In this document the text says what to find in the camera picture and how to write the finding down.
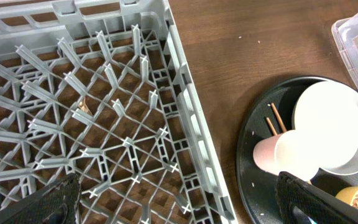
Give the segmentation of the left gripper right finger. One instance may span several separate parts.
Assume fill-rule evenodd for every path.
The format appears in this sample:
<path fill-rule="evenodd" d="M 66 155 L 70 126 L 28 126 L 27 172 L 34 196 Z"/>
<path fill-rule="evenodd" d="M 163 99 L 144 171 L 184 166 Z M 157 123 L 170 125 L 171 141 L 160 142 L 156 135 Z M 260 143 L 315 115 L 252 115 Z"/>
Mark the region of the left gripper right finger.
<path fill-rule="evenodd" d="M 284 223 L 358 223 L 358 209 L 288 172 L 279 173 L 275 197 Z"/>

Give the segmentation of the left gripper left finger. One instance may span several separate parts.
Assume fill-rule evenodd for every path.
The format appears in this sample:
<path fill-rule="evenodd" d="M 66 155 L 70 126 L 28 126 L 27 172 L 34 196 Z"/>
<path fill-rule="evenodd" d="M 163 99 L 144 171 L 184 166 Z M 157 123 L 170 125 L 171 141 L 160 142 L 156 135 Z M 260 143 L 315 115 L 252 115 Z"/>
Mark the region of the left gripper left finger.
<path fill-rule="evenodd" d="M 75 223 L 81 195 L 76 174 L 68 174 L 0 211 L 0 224 Z"/>

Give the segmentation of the pink plastic cup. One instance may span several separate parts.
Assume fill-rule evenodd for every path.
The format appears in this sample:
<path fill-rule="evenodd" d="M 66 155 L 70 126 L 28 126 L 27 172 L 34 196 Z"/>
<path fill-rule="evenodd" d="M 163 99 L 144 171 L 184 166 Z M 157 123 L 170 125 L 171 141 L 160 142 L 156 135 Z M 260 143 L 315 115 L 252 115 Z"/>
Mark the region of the pink plastic cup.
<path fill-rule="evenodd" d="M 289 172 L 297 178 L 309 181 L 319 170 L 313 146 L 305 133 L 287 131 L 259 141 L 253 150 L 258 168 L 278 175 Z"/>

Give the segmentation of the grey round plate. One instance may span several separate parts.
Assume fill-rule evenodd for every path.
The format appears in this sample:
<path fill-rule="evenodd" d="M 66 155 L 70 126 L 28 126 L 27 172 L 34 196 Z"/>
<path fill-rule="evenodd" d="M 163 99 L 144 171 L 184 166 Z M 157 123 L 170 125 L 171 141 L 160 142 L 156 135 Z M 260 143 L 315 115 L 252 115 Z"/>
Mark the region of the grey round plate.
<path fill-rule="evenodd" d="M 335 175 L 358 173 L 358 92 L 334 81 L 309 86 L 293 109 L 292 127 L 314 139 L 317 163 Z"/>

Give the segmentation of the wooden chopstick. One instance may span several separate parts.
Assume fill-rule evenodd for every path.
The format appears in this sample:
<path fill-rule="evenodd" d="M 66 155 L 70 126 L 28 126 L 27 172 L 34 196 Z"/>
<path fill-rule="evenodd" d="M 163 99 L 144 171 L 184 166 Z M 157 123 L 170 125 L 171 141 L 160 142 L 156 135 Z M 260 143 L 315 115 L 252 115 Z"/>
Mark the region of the wooden chopstick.
<path fill-rule="evenodd" d="M 271 107 L 272 107 L 273 113 L 274 113 L 274 115 L 275 115 L 275 117 L 276 117 L 276 119 L 277 119 L 277 121 L 278 121 L 278 124 L 279 124 L 279 126 L 281 127 L 281 130 L 282 130 L 284 133 L 287 132 L 287 129 L 286 129 L 286 127 L 285 127 L 285 125 L 284 125 L 284 123 L 283 123 L 283 121 L 282 121 L 282 118 L 281 118 L 281 116 L 280 116 L 280 114 L 279 114 L 279 112 L 278 112 L 278 109 L 276 108 L 275 104 L 274 104 L 274 103 L 271 103 Z"/>
<path fill-rule="evenodd" d="M 275 130 L 275 128 L 274 128 L 274 126 L 273 126 L 273 124 L 272 124 L 270 118 L 269 118 L 269 117 L 266 117 L 265 120 L 266 120 L 266 122 L 267 122 L 267 124 L 268 124 L 268 127 L 269 127 L 270 131 L 272 132 L 272 134 L 273 134 L 274 136 L 276 136 L 276 135 L 277 135 L 277 131 Z"/>

